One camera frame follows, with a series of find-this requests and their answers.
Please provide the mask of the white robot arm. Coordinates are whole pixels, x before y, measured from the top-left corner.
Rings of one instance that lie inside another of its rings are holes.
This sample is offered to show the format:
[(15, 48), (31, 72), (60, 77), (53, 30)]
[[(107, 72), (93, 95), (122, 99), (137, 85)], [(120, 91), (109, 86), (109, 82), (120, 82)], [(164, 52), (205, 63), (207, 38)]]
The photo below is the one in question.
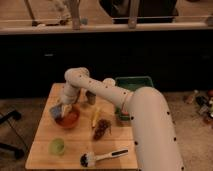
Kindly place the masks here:
[(85, 67), (68, 69), (61, 91), (63, 104), (73, 104), (81, 88), (104, 98), (131, 117), (138, 168), (142, 171), (185, 171), (165, 97), (153, 87), (130, 91), (90, 77)]

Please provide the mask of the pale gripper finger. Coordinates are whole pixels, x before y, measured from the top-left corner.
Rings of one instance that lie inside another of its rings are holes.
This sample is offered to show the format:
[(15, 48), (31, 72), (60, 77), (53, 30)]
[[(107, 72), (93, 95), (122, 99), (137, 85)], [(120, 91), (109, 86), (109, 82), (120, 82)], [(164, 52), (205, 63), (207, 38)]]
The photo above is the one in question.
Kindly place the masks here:
[(67, 116), (72, 110), (72, 106), (71, 105), (63, 105), (62, 106), (62, 114), (61, 116), (62, 117), (65, 117)]

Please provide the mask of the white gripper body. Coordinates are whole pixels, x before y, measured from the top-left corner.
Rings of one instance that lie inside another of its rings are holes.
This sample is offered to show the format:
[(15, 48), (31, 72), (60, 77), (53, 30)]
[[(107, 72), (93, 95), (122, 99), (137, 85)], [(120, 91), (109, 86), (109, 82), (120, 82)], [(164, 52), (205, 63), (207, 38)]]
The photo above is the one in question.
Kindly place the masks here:
[(60, 102), (62, 104), (74, 104), (79, 96), (80, 89), (66, 83), (60, 93)]

